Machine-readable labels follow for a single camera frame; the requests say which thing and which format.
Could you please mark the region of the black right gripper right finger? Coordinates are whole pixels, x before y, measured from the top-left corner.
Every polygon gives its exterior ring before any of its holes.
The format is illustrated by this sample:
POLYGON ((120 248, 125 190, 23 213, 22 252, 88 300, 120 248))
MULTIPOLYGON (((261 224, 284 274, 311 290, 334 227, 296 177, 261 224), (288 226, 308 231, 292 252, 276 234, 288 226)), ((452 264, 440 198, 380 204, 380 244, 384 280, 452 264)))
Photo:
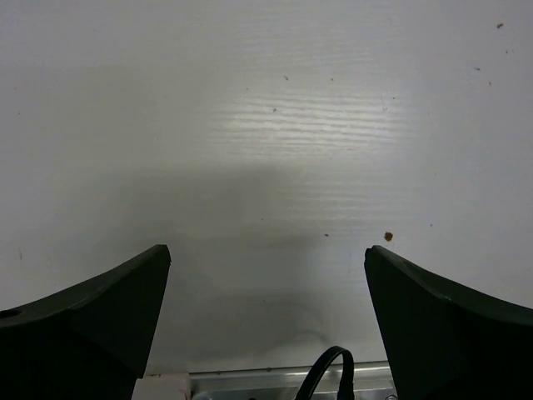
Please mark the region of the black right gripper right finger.
POLYGON ((530 399, 532 311, 429 272, 392 251, 364 268, 400 399, 530 399))

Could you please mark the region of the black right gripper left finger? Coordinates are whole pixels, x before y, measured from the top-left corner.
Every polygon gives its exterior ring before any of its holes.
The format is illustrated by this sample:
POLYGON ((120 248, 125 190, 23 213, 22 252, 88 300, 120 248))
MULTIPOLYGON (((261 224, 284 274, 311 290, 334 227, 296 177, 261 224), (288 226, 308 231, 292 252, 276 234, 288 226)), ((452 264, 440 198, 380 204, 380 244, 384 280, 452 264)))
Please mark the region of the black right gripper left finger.
POLYGON ((171 256, 155 245, 1 312, 3 399, 129 399, 144 376, 171 256))

